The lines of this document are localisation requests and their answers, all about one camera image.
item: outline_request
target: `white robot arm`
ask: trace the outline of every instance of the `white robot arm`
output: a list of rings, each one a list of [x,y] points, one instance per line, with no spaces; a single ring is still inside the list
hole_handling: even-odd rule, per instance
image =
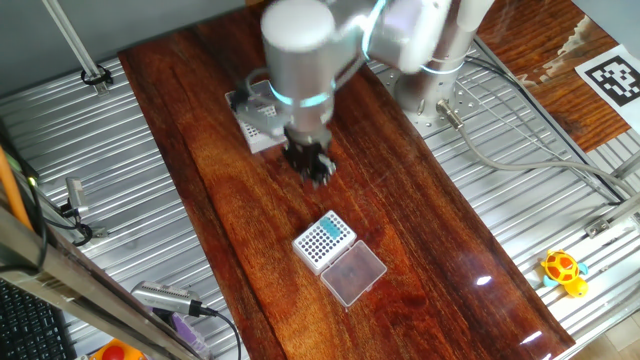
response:
[[[261,22],[267,69],[247,79],[250,85],[256,74],[268,72],[272,96],[255,94],[250,86],[245,90],[247,98],[276,106],[279,115],[266,119],[250,102],[240,101],[232,106],[236,116],[272,136],[285,134],[289,164],[304,179],[326,184],[335,170],[327,156],[331,133],[326,128],[334,93],[369,59],[408,76],[421,76],[438,52],[443,30],[452,23],[452,2],[457,11],[455,28],[472,33],[466,54],[493,0],[274,2]]]

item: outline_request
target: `reddish brown wood surface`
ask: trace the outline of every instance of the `reddish brown wood surface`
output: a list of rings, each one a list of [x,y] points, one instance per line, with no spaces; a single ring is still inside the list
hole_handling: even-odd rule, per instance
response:
[[[496,0],[478,34],[584,151],[629,130],[574,70],[617,43],[571,0]]]
[[[303,186],[280,149],[250,153],[224,94],[264,66],[260,13],[120,54],[252,358],[542,359],[571,346],[368,70],[337,94],[328,186]],[[291,248],[328,210],[388,267],[348,312]]]

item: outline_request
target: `black keyboard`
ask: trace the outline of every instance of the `black keyboard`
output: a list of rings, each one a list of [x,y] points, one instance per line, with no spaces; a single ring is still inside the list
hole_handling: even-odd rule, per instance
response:
[[[73,360],[62,312],[0,279],[0,359]]]

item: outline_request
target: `wall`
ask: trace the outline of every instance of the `wall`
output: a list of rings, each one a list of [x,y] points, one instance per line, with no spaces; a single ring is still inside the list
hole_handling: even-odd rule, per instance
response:
[[[59,0],[95,61],[244,5],[243,0]],[[80,64],[40,0],[0,0],[0,97]]]

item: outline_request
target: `orange cable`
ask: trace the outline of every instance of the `orange cable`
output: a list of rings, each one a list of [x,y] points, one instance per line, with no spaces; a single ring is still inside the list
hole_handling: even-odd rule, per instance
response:
[[[20,222],[26,226],[29,230],[33,231],[33,227],[31,227],[31,222],[29,221],[29,216],[27,216],[27,211],[24,208],[24,203],[22,202],[22,196],[20,196],[20,191],[18,190],[18,184],[16,183],[16,178],[13,176],[13,172],[11,171],[11,166],[9,166],[9,161],[7,161],[7,156],[4,153],[4,150],[0,146],[0,180],[2,180],[2,185],[4,185],[4,191],[7,193],[7,198],[9,199],[9,206],[11,206],[11,211],[13,212],[13,216],[15,216]]]

